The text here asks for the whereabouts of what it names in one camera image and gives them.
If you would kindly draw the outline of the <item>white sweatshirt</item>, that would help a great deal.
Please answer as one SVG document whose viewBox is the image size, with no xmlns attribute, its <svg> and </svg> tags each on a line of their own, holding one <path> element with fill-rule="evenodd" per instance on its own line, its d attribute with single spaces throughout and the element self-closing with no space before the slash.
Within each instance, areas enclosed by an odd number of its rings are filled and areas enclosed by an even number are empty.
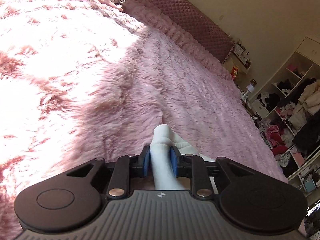
<svg viewBox="0 0 320 240">
<path fill-rule="evenodd" d="M 150 158 L 155 189 L 189 190 L 190 181 L 187 178 L 174 176 L 169 153 L 172 146 L 177 147 L 182 155 L 198 155 L 205 161 L 214 161 L 214 159 L 202 155 L 197 148 L 182 139 L 168 125 L 162 124 L 154 129 L 150 144 Z"/>
</svg>

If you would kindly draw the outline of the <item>small white table lamp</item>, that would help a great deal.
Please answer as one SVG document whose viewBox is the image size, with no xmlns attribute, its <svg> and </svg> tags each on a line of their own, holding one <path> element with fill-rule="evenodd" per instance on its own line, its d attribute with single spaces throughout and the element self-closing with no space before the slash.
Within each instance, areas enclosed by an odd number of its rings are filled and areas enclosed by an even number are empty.
<svg viewBox="0 0 320 240">
<path fill-rule="evenodd" d="M 252 85 L 251 83 L 249 85 L 246 86 L 246 90 L 244 90 L 241 93 L 241 99 L 243 101 L 246 101 L 248 99 L 248 97 L 250 96 L 250 94 L 254 91 L 254 85 Z"/>
</svg>

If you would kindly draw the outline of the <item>pink fluffy bed blanket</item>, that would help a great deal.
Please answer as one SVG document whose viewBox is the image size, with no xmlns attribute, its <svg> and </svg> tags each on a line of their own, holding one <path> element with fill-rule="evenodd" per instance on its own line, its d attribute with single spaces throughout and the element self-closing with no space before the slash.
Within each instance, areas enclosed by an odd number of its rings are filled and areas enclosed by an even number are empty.
<svg viewBox="0 0 320 240">
<path fill-rule="evenodd" d="M 26 187 L 138 154 L 167 124 L 197 152 L 285 180 L 220 62 L 144 5 L 1 0 L 1 239 Z"/>
</svg>

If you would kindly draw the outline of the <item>red yellow snack bag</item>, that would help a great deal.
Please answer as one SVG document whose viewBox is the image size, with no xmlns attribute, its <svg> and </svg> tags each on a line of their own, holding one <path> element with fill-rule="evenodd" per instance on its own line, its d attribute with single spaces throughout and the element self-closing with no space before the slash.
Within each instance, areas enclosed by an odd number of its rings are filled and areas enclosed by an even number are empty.
<svg viewBox="0 0 320 240">
<path fill-rule="evenodd" d="M 233 66 L 233 68 L 231 70 L 232 79 L 235 80 L 236 77 L 238 76 L 238 74 L 239 74 L 239 67 Z"/>
</svg>

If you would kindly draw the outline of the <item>white open wardrobe shelf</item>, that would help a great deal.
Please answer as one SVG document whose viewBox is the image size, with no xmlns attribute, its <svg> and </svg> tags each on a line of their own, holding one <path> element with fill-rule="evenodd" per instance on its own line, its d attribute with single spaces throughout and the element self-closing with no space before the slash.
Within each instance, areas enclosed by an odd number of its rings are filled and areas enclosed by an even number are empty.
<svg viewBox="0 0 320 240">
<path fill-rule="evenodd" d="M 255 93 L 258 127 L 289 183 L 319 195 L 319 42 L 304 38 Z"/>
</svg>

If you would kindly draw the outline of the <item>quilted mauve headboard cushion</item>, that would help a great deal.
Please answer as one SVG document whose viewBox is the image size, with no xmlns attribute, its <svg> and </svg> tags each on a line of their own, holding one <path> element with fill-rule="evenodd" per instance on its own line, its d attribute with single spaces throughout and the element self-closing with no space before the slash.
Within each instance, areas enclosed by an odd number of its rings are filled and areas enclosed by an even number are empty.
<svg viewBox="0 0 320 240">
<path fill-rule="evenodd" d="M 234 41 L 188 0 L 147 0 L 193 38 L 221 63 L 234 48 Z"/>
</svg>

